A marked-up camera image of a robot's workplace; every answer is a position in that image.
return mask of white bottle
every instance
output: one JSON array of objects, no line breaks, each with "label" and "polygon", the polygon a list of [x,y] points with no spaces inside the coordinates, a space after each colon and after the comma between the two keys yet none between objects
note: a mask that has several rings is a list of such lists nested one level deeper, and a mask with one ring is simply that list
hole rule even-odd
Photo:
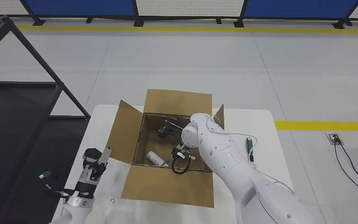
[{"label": "white bottle", "polygon": [[156,166],[168,166],[168,164],[160,158],[155,152],[149,151],[147,158],[154,163]]}]

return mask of floor outlet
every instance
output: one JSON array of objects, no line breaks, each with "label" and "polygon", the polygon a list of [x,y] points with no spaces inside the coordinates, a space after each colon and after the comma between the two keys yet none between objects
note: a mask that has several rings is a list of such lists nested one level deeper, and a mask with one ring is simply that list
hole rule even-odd
[{"label": "floor outlet", "polygon": [[326,136],[328,138],[328,141],[330,142],[330,144],[335,144],[335,135],[338,135],[338,137],[341,139],[341,143],[342,145],[344,145],[342,137],[337,134],[337,133],[326,133]]}]

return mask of gray floor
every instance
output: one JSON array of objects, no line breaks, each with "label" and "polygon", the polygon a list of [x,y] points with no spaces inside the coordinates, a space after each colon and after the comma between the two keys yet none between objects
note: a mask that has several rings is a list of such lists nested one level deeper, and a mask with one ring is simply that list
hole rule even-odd
[{"label": "gray floor", "polygon": [[[69,25],[64,20],[46,23]],[[118,24],[133,25],[106,21],[91,25]],[[185,26],[197,24],[187,22]],[[246,26],[290,25],[249,22]],[[331,28],[328,23],[293,22],[291,26]],[[143,105],[148,88],[164,88],[212,93],[214,106],[224,103],[226,108],[267,109],[275,120],[358,120],[357,35],[134,31],[24,34],[90,113],[96,105],[118,104],[121,99]],[[51,81],[14,36],[0,42],[0,52],[1,81]],[[53,114],[81,112],[61,96]],[[340,134],[358,166],[357,132]],[[279,131],[279,136],[295,190],[316,223],[357,223],[358,188],[338,166],[325,131],[285,130]],[[338,156],[358,181],[341,150]]]}]

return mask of box flap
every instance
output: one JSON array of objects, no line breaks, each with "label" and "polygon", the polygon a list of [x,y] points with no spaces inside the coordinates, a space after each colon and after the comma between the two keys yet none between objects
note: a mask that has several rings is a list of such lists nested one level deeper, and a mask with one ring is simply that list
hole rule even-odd
[{"label": "box flap", "polygon": [[190,204],[214,208],[213,173],[131,166],[122,198]]},{"label": "box flap", "polygon": [[195,113],[211,114],[212,95],[175,90],[148,90],[144,112],[191,116]]},{"label": "box flap", "polygon": [[224,104],[220,107],[218,112],[215,114],[216,118],[214,117],[215,122],[222,128],[225,129],[225,120],[224,120]]},{"label": "box flap", "polygon": [[106,146],[112,148],[112,158],[132,163],[142,117],[141,112],[121,100]]}]

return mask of cable connector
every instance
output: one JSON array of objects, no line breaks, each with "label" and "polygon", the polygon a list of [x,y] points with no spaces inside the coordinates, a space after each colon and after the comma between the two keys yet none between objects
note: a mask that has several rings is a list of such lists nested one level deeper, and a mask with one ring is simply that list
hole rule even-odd
[{"label": "cable connector", "polygon": [[333,141],[335,143],[342,144],[342,139],[338,134],[335,134],[333,137],[334,137]]},{"label": "cable connector", "polygon": [[39,178],[40,179],[44,179],[44,178],[48,178],[49,176],[51,176],[51,172],[48,170],[48,171],[45,171],[44,173],[42,173]]}]

